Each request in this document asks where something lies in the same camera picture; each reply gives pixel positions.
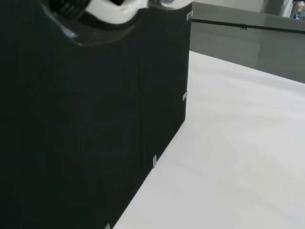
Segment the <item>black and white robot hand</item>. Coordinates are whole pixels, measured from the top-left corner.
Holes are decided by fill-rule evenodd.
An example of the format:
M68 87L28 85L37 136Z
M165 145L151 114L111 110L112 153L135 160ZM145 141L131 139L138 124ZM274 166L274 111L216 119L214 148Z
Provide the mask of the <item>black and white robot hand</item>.
M110 24L124 24L140 10L148 8L147 0L50 0L52 11L67 19L88 13Z

